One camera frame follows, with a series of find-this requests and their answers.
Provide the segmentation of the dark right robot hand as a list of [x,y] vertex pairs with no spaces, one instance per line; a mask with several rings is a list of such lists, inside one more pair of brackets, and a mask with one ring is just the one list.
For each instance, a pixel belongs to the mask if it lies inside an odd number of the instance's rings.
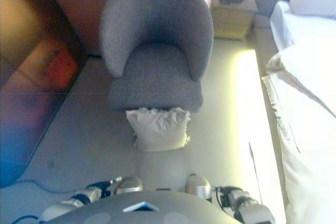
[[241,188],[235,186],[211,186],[211,189],[215,193],[220,209],[223,211],[225,208],[234,206],[233,193],[243,192]]

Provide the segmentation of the dark left robot hand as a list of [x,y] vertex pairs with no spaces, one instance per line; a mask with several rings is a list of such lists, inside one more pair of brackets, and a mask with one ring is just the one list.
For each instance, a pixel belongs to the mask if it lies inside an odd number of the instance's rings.
[[110,180],[98,182],[97,187],[101,189],[101,198],[109,197],[111,195],[111,191],[108,188],[120,181],[122,181],[121,176],[112,178]]

